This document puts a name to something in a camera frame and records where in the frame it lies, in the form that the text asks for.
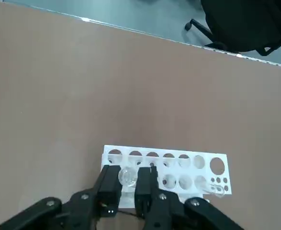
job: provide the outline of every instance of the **small hole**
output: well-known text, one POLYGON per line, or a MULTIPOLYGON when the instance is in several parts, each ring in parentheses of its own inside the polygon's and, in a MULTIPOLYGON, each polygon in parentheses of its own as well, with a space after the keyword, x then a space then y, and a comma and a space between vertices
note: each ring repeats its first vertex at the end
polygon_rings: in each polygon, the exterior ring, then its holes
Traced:
POLYGON ((179 185, 182 189, 187 190, 191 187, 192 180, 189 176, 183 175, 179 179, 179 185))
POLYGON ((159 227, 160 227, 160 223, 155 222, 155 223, 154 223, 154 227, 155 227, 155 228, 159 228, 159 227))
POLYGON ((188 168, 190 166, 190 158, 186 154, 182 154, 179 156, 179 165, 182 168, 188 168))
POLYGON ((163 185, 168 189, 174 188, 176 182, 177 181, 173 175, 167 174, 163 177, 163 185))
POLYGON ((225 172, 225 164, 220 158, 213 158, 210 163, 211 170, 216 175, 221 175, 225 172))
POLYGON ((197 169, 202 169, 205 166, 205 160, 202 156, 195 156, 193 158, 193 165, 197 168, 197 169))
POLYGON ((150 152, 146 156, 147 157, 158 157, 158 154, 156 152, 150 152))

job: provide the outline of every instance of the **tabletop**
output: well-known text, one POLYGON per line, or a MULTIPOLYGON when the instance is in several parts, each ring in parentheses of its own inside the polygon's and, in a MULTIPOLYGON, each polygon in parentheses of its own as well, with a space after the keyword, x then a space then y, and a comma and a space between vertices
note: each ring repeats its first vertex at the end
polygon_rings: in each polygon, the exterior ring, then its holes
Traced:
POLYGON ((0 3, 0 223, 92 186, 105 144, 225 153, 211 202, 281 229, 281 67, 0 3))

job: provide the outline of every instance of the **screw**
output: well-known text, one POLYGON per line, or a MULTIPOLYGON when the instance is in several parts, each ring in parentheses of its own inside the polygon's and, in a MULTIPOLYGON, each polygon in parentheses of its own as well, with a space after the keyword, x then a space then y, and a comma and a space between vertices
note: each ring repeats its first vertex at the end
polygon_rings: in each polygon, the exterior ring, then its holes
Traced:
POLYGON ((199 206, 200 205, 200 203, 196 199, 192 199, 190 201, 190 203, 191 203, 192 206, 199 206))
POLYGON ((82 196, 81 196, 81 199, 83 199, 83 200, 87 200, 88 199, 88 195, 87 194, 83 194, 82 196))
POLYGON ((167 199, 166 195, 163 194, 163 193, 159 194, 159 198, 160 198, 161 200, 166 200, 166 199, 167 199))
POLYGON ((50 200, 46 203, 47 206, 51 207, 55 204, 55 202, 53 200, 50 200))

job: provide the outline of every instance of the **circular hole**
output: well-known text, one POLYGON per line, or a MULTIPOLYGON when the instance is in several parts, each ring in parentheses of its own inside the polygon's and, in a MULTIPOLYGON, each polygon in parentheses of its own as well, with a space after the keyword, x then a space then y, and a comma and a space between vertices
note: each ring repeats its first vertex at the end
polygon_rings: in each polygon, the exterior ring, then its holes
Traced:
POLYGON ((174 188, 176 182, 177 181, 173 175, 167 174, 163 177, 163 185, 168 189, 174 188))
POLYGON ((132 165, 139 165, 141 164, 142 162, 142 155, 140 152, 138 151, 132 151, 130 154, 129 154, 129 162, 132 164, 132 165))
POLYGON ((155 227, 155 228, 159 228, 159 227, 160 227, 160 223, 159 223, 159 222, 155 222, 155 223, 154 223, 154 227, 155 227))
POLYGON ((225 164, 220 158, 213 158, 210 163, 211 170, 216 175, 221 175, 225 172, 225 164))
POLYGON ((138 151, 133 151, 129 154, 130 156, 142 156, 140 152, 138 151))
POLYGON ((108 161, 111 164, 120 164, 120 162, 122 161, 122 153, 117 149, 109 151, 108 161))
POLYGON ((202 156, 195 156, 193 158, 193 165, 197 168, 197 169, 202 169, 205 166, 205 160, 202 156))
POLYGON ((171 153, 166 153, 163 157, 164 158, 174 158, 174 156, 171 153))
POLYGON ((206 179, 203 176, 197 176, 194 184, 199 190, 206 190, 206 179))
POLYGON ((179 156, 179 165, 182 168, 188 168, 190 166, 190 158, 186 154, 179 156))
POLYGON ((187 175, 182 175, 179 179, 179 185, 182 189, 187 190, 191 187, 192 180, 187 175))
POLYGON ((164 159, 163 163, 166 167, 170 167, 170 166, 174 165, 175 159, 174 159, 174 156, 171 153, 166 153, 163 156, 163 159, 164 159))
POLYGON ((146 156, 147 157, 158 157, 158 154, 156 152, 150 152, 146 156))

